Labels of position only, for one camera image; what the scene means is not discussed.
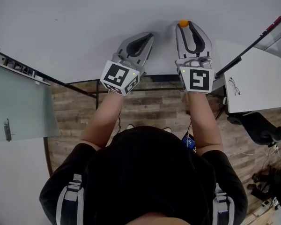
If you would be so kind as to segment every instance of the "white table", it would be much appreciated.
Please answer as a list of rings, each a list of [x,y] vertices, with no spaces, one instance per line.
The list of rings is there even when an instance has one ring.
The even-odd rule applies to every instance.
[[[227,41],[217,41],[220,60],[227,63],[226,53],[236,54],[245,46]],[[229,84],[233,78],[240,95]],[[224,74],[228,110],[230,113],[281,107],[281,58],[252,48],[242,56],[242,61]]]
[[[0,52],[71,83],[98,79],[124,39],[150,31],[147,74],[177,74],[174,28],[188,19],[209,36],[218,71],[217,39],[248,46],[280,15],[281,0],[0,0]]]

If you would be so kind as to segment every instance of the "cable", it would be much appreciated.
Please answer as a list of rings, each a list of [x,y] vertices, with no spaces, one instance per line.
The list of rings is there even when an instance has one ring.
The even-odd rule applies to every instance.
[[[218,120],[219,117],[221,116],[221,114],[223,113],[222,109],[224,109],[225,105],[224,104],[219,104],[219,110],[218,110],[218,113],[217,113],[217,116],[215,117],[215,120]]]
[[[266,152],[255,152],[255,153],[251,153],[251,154],[250,154],[250,153],[245,153],[245,152],[238,152],[238,153],[236,153],[236,154],[233,154],[233,155],[229,156],[228,158],[231,158],[231,157],[233,157],[233,156],[235,156],[235,155],[238,155],[238,154],[245,154],[245,155],[266,154],[267,157],[268,157],[268,156],[272,155],[274,152],[275,152],[275,151],[273,151],[271,154],[266,153]]]
[[[121,131],[121,118],[120,118],[120,114],[121,114],[121,111],[118,114],[118,132],[117,132],[117,134]]]
[[[261,167],[261,170],[260,171],[262,171],[262,169],[263,169],[263,167],[264,167],[264,165],[266,164],[266,162],[267,162],[267,160],[268,160],[268,157],[269,157],[269,155],[267,156],[267,158],[266,158],[266,161],[264,162],[264,164],[262,165],[262,167]]]
[[[192,121],[189,124],[188,129],[187,129],[187,147],[188,147],[188,144],[189,144],[189,129],[191,128],[191,125],[192,125]]]
[[[178,89],[180,89],[179,87],[177,87],[175,84],[173,84],[173,83],[171,83],[171,82],[168,82],[168,83],[170,83],[170,84],[172,84],[173,86],[175,86],[175,88],[178,88]]]

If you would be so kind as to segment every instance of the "door handle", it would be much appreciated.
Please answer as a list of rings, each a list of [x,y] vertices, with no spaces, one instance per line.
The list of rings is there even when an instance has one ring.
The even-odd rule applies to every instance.
[[[4,121],[4,132],[6,140],[9,142],[11,141],[11,133],[10,133],[10,126],[9,126],[9,120],[7,118],[7,121]]]

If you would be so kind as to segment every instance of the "wooden floor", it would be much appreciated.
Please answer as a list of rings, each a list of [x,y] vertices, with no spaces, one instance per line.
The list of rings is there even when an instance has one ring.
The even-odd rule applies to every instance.
[[[96,82],[79,83],[75,86],[86,91],[95,91]],[[164,88],[180,87],[179,82],[154,82],[150,78],[137,85],[137,88]],[[101,102],[106,94],[100,94]],[[79,136],[85,128],[88,119],[96,110],[96,100],[67,88],[52,84],[52,97],[58,120],[61,136],[48,138],[50,160],[55,170],[72,151],[79,141]],[[209,104],[216,116],[219,111],[220,100],[208,97]],[[281,108],[260,111],[275,126],[281,126]],[[187,115],[187,103],[185,93],[179,90],[170,91],[138,91],[130,92],[125,98],[124,107],[121,111],[121,131],[128,124],[134,126],[154,126],[157,128],[170,127],[172,132],[179,138],[186,133],[190,124],[190,116]],[[269,148],[255,144],[248,136],[242,126],[232,125],[226,120],[225,113],[218,119],[221,130],[224,151],[227,156],[236,153],[268,153]],[[118,125],[114,128],[112,136],[116,134]],[[245,189],[247,184],[252,183],[251,177],[258,172],[262,166],[271,164],[281,168],[281,142],[279,143],[280,157],[278,153],[270,156],[265,154],[245,155],[238,154],[229,160],[242,181]],[[256,199],[247,191],[249,208],[248,214],[260,206],[260,200]]]

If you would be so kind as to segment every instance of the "black shoe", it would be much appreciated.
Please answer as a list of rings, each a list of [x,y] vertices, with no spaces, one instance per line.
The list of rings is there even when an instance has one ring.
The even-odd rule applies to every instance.
[[[247,189],[253,190],[254,188],[257,188],[256,184],[248,184]]]
[[[258,174],[257,174],[257,173],[254,173],[254,174],[253,174],[252,180],[253,180],[255,183],[259,182]]]

